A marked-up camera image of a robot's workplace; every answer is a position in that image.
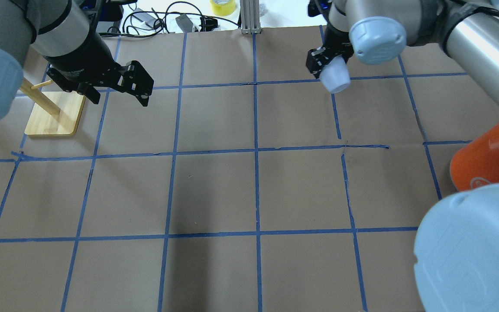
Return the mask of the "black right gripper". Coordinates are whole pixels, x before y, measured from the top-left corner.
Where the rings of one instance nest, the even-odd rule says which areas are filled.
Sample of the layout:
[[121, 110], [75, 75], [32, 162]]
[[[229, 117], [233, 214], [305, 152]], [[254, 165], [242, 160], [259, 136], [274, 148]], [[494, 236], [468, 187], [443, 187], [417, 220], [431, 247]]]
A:
[[323, 69], [335, 57], [341, 56], [347, 64], [353, 55], [354, 48], [350, 42], [349, 33], [328, 22], [321, 48], [310, 49], [307, 53], [306, 68], [315, 79], [319, 79]]

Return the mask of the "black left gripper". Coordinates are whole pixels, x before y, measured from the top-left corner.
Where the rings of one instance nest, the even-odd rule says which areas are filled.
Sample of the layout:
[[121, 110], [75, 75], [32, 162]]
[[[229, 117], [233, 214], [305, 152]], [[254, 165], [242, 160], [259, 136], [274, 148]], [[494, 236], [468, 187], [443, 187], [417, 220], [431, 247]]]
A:
[[154, 79], [139, 61], [120, 65], [115, 61], [88, 61], [76, 65], [71, 62], [50, 61], [48, 77], [65, 92], [85, 96], [99, 104], [101, 95], [97, 87], [111, 88], [134, 96], [147, 107], [154, 87]]

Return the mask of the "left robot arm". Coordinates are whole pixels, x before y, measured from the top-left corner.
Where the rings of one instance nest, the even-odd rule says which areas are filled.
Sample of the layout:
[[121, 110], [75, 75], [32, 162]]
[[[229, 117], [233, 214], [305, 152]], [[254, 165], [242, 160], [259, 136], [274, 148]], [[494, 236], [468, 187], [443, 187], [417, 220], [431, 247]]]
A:
[[0, 0], [0, 119], [22, 84], [29, 48], [50, 64], [48, 77], [62, 91], [97, 104], [97, 88], [111, 88], [149, 104], [154, 79], [138, 61], [117, 63], [96, 29], [108, 4], [118, 20], [124, 0]]

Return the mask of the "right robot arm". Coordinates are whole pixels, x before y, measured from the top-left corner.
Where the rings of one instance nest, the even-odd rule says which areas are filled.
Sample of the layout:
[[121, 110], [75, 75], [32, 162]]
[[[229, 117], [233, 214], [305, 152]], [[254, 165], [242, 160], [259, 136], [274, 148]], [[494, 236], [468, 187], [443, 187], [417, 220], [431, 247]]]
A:
[[[352, 56], [379, 65], [436, 42], [499, 105], [499, 0], [311, 0], [308, 15], [327, 30], [306, 67], [332, 94]], [[417, 229], [418, 294], [427, 312], [499, 312], [499, 124], [453, 156], [450, 177], [457, 193]]]

